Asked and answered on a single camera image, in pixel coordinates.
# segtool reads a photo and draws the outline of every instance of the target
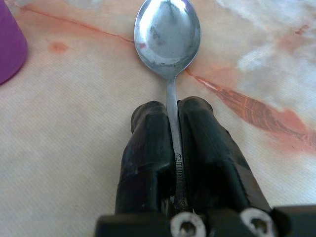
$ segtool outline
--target purple cup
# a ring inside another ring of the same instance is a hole
[[[26,56],[26,39],[4,0],[0,0],[0,84],[21,68]]]

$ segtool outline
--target marble pattern surface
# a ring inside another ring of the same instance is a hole
[[[271,206],[316,203],[316,2],[192,2],[202,42],[179,99],[213,106]],[[92,236],[114,211],[132,112],[165,103],[134,49],[142,0],[6,3],[29,57],[0,86],[0,236]]]

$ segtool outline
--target spoon bowl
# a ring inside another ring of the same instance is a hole
[[[198,16],[188,0],[147,0],[137,15],[134,39],[146,66],[173,80],[198,52]]]
[[[176,212],[190,211],[178,121],[176,76],[195,58],[201,40],[198,16],[189,0],[146,0],[135,22],[136,51],[167,85],[167,112],[176,165]]]

